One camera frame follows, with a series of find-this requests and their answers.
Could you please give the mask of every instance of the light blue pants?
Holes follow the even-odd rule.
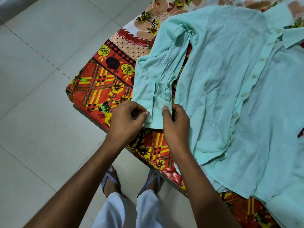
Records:
[[[112,193],[96,216],[92,228],[123,228],[126,220],[127,200]],[[144,191],[137,198],[136,228],[162,228],[160,203],[153,190]]]

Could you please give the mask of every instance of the tile floor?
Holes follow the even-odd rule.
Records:
[[[64,89],[150,1],[39,0],[0,26],[1,227],[22,227],[101,145],[105,133]],[[113,165],[136,203],[149,168],[126,150]],[[188,199],[167,183],[159,197],[166,226],[195,227]],[[92,226],[104,201],[99,188],[80,227]]]

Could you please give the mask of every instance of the person's left hand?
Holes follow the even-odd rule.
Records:
[[[137,119],[132,116],[141,113]],[[145,107],[134,101],[124,101],[113,109],[110,129],[106,139],[124,148],[142,129],[143,123],[150,114]]]

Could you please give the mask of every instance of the foot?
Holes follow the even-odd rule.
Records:
[[[151,175],[150,179],[152,179],[155,175],[156,175],[156,173],[153,172],[153,174]],[[159,188],[159,187],[160,187],[160,186],[158,186],[158,180],[157,180],[157,178],[156,178],[153,182],[151,182],[151,183],[147,186],[147,188],[145,189],[145,191],[146,191],[146,190],[153,190],[154,193],[156,193],[156,192],[158,191],[158,188]]]
[[[119,183],[119,180],[118,180],[118,176],[117,176],[117,173],[116,173],[116,170],[114,168],[111,168],[109,170],[109,173],[110,175],[112,175],[113,178],[116,179],[116,181]],[[105,196],[108,198],[108,196],[113,193],[113,192],[116,192],[116,193],[119,193],[121,194],[120,192],[120,188],[118,187],[118,185],[116,185],[114,182],[111,181],[111,179],[108,177],[107,180],[105,181],[105,185],[104,185],[104,193],[105,193]]]

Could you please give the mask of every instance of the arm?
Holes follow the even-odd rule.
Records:
[[[131,116],[141,111],[136,120]],[[78,227],[110,165],[142,129],[149,112],[133,101],[119,104],[112,113],[111,127],[96,153],[25,225],[25,228]]]
[[[190,152],[186,112],[177,104],[172,108],[173,117],[167,107],[163,109],[164,135],[183,177],[197,227],[240,227]]]

